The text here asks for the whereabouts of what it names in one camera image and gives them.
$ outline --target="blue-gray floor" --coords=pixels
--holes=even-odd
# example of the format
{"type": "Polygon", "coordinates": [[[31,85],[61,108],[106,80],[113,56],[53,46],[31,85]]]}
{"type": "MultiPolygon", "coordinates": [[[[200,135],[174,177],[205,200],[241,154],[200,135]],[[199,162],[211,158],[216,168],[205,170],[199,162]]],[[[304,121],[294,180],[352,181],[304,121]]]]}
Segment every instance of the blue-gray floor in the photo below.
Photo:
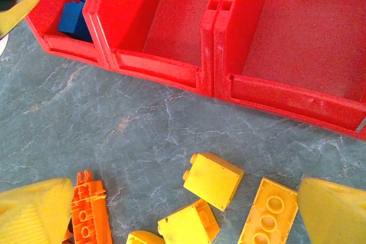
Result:
{"type": "MultiPolygon", "coordinates": [[[[366,187],[362,141],[47,55],[24,22],[0,57],[0,130],[0,191],[90,169],[117,244],[197,199],[182,175],[201,151],[245,170],[227,210],[213,209],[215,244],[237,243],[262,177],[366,187]]],[[[299,214],[287,243],[310,243],[299,214]]]]}

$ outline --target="red storage bin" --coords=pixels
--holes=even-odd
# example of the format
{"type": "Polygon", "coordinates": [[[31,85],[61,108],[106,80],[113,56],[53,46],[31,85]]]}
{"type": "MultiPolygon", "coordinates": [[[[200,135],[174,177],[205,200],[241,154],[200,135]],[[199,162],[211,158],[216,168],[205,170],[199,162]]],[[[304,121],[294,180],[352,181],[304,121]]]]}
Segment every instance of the red storage bin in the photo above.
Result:
{"type": "Polygon", "coordinates": [[[213,95],[221,0],[87,0],[94,43],[112,70],[213,95]]]}
{"type": "Polygon", "coordinates": [[[214,96],[366,139],[366,0],[222,0],[214,96]]]}
{"type": "Polygon", "coordinates": [[[41,0],[26,21],[45,52],[108,69],[93,43],[70,38],[57,30],[63,6],[71,1],[79,0],[41,0]]]}

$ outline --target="orange toy piece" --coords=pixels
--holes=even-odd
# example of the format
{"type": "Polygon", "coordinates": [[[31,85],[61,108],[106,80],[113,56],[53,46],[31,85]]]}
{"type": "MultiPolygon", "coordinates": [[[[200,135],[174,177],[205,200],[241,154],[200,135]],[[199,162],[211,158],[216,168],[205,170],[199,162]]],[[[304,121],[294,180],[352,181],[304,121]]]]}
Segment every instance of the orange toy piece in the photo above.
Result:
{"type": "Polygon", "coordinates": [[[238,244],[284,244],[297,213],[297,193],[263,178],[238,244]]]}
{"type": "Polygon", "coordinates": [[[102,181],[92,172],[78,173],[71,203],[75,244],[112,244],[102,181]]]}

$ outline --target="bin compartment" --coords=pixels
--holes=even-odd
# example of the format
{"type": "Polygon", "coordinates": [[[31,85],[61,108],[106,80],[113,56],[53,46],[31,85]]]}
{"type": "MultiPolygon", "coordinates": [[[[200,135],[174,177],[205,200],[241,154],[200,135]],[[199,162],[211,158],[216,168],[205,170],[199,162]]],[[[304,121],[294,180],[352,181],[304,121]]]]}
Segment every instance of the bin compartment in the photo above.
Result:
{"type": "Polygon", "coordinates": [[[93,43],[79,41],[57,30],[66,2],[79,0],[41,0],[26,18],[44,51],[65,58],[76,59],[108,69],[98,56],[93,43]]]}
{"type": "Polygon", "coordinates": [[[111,69],[212,96],[220,2],[88,0],[83,13],[111,69]]]}
{"type": "Polygon", "coordinates": [[[223,0],[215,96],[366,139],[366,0],[223,0]]]}

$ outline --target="yellow duplo brick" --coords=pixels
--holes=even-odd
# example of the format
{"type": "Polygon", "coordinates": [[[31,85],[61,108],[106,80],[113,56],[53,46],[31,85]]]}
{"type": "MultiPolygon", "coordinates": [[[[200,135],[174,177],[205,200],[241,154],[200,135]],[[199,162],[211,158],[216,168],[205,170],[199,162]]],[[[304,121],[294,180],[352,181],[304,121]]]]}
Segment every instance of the yellow duplo brick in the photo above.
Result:
{"type": "Polygon", "coordinates": [[[0,243],[60,244],[71,218],[74,187],[51,179],[0,193],[0,243]]]}
{"type": "Polygon", "coordinates": [[[234,197],[244,171],[212,153],[199,153],[183,175],[184,188],[224,211],[234,197]]]}
{"type": "Polygon", "coordinates": [[[297,193],[263,178],[238,244],[284,244],[297,213],[297,193]]]}
{"type": "Polygon", "coordinates": [[[166,244],[209,244],[219,230],[210,206],[202,199],[158,222],[166,244]]]}
{"type": "Polygon", "coordinates": [[[126,244],[165,244],[165,241],[148,231],[133,231],[128,235],[126,244]]]}
{"type": "Polygon", "coordinates": [[[366,191],[306,178],[297,201],[313,244],[366,243],[366,191]]]}

